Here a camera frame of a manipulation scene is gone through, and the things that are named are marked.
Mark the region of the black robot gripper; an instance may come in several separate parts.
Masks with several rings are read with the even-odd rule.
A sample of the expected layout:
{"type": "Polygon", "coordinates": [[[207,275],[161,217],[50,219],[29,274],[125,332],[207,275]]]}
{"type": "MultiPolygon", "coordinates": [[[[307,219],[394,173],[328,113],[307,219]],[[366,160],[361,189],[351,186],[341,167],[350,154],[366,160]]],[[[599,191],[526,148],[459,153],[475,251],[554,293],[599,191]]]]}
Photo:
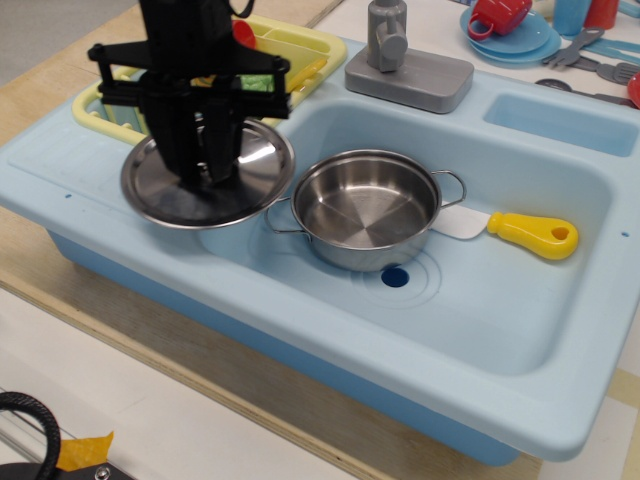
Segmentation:
{"type": "Polygon", "coordinates": [[[196,182],[196,126],[202,108],[202,141],[211,182],[229,179],[240,154],[244,117],[286,119],[288,60],[239,44],[232,18],[246,18],[227,1],[141,1],[144,41],[96,44],[88,51],[102,77],[103,101],[138,106],[165,167],[183,183],[196,182]],[[270,93],[223,92],[192,87],[209,75],[267,74],[270,93]]]}

